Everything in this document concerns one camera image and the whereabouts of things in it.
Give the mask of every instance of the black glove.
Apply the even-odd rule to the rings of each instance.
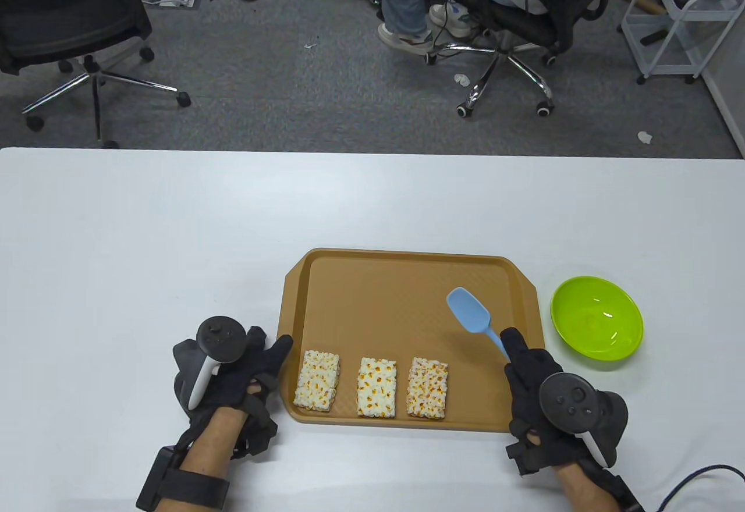
[[[191,411],[183,408],[189,416],[189,430],[181,436],[176,448],[184,448],[196,440],[212,419],[215,409],[232,407],[242,409],[249,417],[240,431],[231,459],[243,458],[246,454],[255,456],[267,449],[269,440],[276,435],[277,425],[269,418],[265,404],[269,393],[277,387],[279,369],[290,353],[293,341],[290,336],[282,336],[272,347],[264,349],[266,338],[266,333],[258,326],[249,329],[244,354],[237,361],[220,366],[196,408]],[[194,340],[186,340],[184,344],[189,342],[193,342],[198,350]],[[176,375],[176,397],[180,392],[179,382],[179,375]],[[258,384],[260,392],[247,392],[252,383]]]
[[[538,400],[538,389],[543,381],[552,374],[562,372],[561,366],[547,350],[528,349],[524,337],[515,328],[505,329],[499,337],[511,361],[505,365],[513,396],[510,432],[520,441],[521,450],[527,449],[532,454],[529,463],[535,464],[535,467],[521,471],[521,475],[541,467],[560,466],[588,457],[589,450],[585,443],[552,425],[543,414]],[[540,439],[540,445],[534,445],[527,439],[529,433]]]

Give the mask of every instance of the sneaker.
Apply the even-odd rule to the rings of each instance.
[[[444,27],[453,37],[461,39],[473,34],[478,26],[471,20],[464,6],[452,1],[445,2],[445,4],[433,4],[429,9],[429,18],[436,26]]]
[[[434,48],[432,41],[432,32],[427,31],[423,37],[412,37],[410,35],[397,35],[392,33],[385,26],[385,23],[378,25],[378,36],[380,40],[393,49],[403,50],[410,54],[424,56]]]

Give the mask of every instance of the puffed rice cake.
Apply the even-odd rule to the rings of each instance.
[[[357,374],[357,415],[396,416],[396,361],[362,358]]]
[[[303,356],[303,368],[297,377],[295,403],[314,411],[327,411],[336,397],[339,381],[339,356],[335,353],[308,350]]]
[[[406,412],[426,419],[445,418],[448,364],[415,357],[409,369]]]

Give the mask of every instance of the office chair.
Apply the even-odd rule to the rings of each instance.
[[[510,62],[524,76],[540,88],[545,98],[538,103],[535,112],[538,116],[548,116],[554,110],[554,96],[545,79],[517,58],[519,52],[533,49],[546,49],[542,57],[543,65],[551,67],[556,57],[572,47],[574,42],[574,24],[578,20],[597,20],[606,10],[608,0],[599,0],[598,7],[590,9],[595,0],[540,0],[548,13],[534,15],[522,8],[502,6],[491,0],[454,0],[467,7],[474,19],[479,21],[485,30],[492,35],[499,33],[493,48],[482,48],[471,44],[447,43],[436,46],[431,54],[426,54],[425,62],[433,65],[437,54],[449,52],[481,52],[492,55],[492,62],[487,71],[471,89],[468,100],[457,106],[458,115],[468,118],[473,113],[476,102],[481,98],[494,68],[505,61]],[[518,39],[529,41],[517,44]]]
[[[147,87],[175,95],[181,107],[191,105],[187,92],[176,87],[111,71],[136,52],[145,62],[152,62],[155,54],[146,43],[151,32],[141,0],[0,0],[0,71],[17,76],[24,67],[56,62],[62,73],[71,73],[75,66],[82,66],[76,77],[25,107],[21,114],[26,115],[30,129],[40,131],[44,120],[31,114],[33,111],[90,83],[96,139],[101,147],[118,148],[117,142],[101,138],[99,88],[103,84],[117,82]],[[96,61],[96,51],[132,38],[136,41],[122,52]],[[82,57],[82,63],[76,57]]]

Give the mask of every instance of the light blue spoon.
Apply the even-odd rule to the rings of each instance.
[[[509,361],[505,345],[492,329],[492,315],[471,293],[463,287],[456,287],[448,295],[448,306],[460,325],[469,333],[485,333]]]

